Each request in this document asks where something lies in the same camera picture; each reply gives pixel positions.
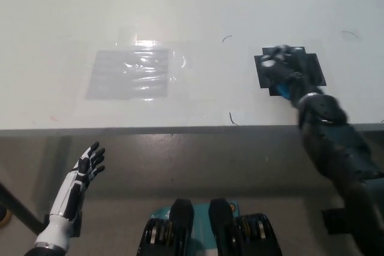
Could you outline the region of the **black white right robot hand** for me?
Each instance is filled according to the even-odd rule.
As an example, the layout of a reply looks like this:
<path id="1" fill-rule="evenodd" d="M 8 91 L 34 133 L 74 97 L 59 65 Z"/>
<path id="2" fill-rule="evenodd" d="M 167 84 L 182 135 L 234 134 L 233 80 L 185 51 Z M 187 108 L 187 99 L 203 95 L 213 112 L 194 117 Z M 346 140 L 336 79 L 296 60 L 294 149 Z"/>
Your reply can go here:
<path id="1" fill-rule="evenodd" d="M 295 108 L 306 98 L 323 94 L 311 81 L 307 54 L 300 47 L 275 46 L 262 56 L 260 66 L 270 86 Z"/>

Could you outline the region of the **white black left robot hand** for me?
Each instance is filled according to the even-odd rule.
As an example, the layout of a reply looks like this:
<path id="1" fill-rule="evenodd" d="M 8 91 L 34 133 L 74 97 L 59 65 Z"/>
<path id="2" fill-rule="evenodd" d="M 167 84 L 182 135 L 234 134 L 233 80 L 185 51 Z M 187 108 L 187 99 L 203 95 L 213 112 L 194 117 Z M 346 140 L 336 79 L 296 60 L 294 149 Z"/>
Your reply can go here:
<path id="1" fill-rule="evenodd" d="M 49 212 L 49 223 L 39 233 L 34 249 L 49 255 L 65 255 L 70 239 L 77 237 L 82 224 L 85 193 L 95 177 L 104 171 L 104 148 L 90 145 L 67 173 Z"/>

